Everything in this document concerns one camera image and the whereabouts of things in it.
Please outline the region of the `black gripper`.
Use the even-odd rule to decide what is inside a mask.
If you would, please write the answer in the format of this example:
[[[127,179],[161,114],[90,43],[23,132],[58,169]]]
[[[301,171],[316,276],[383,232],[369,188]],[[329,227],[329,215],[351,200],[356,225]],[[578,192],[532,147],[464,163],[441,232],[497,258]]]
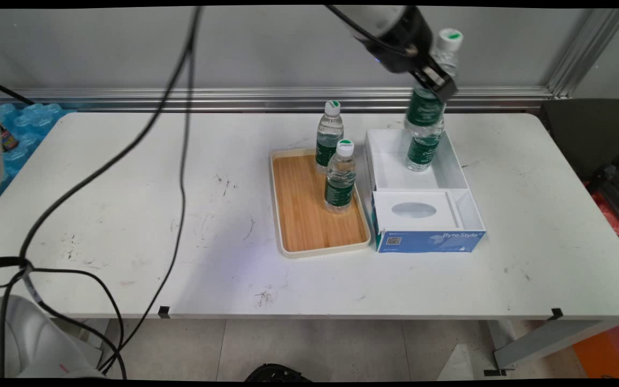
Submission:
[[[389,73],[414,73],[420,86],[442,103],[457,93],[452,54],[430,54],[433,33],[418,7],[405,7],[404,14],[380,41],[390,49],[376,46],[373,56]]]

